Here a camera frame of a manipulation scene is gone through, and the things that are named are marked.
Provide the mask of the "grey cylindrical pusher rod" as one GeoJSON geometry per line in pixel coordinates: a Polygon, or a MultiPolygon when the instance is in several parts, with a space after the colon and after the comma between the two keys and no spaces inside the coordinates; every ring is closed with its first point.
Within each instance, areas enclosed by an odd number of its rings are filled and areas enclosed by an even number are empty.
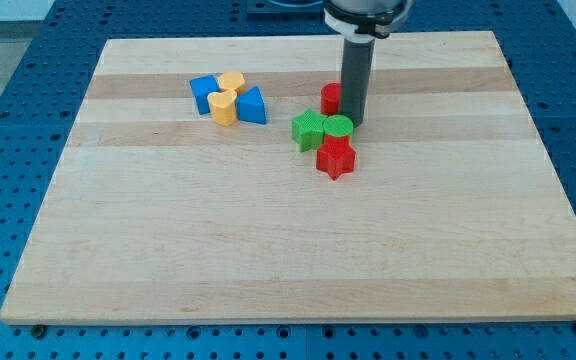
{"type": "Polygon", "coordinates": [[[359,127],[364,119],[374,43],[374,40],[366,43],[344,41],[339,113],[348,117],[354,127],[359,127]]]}

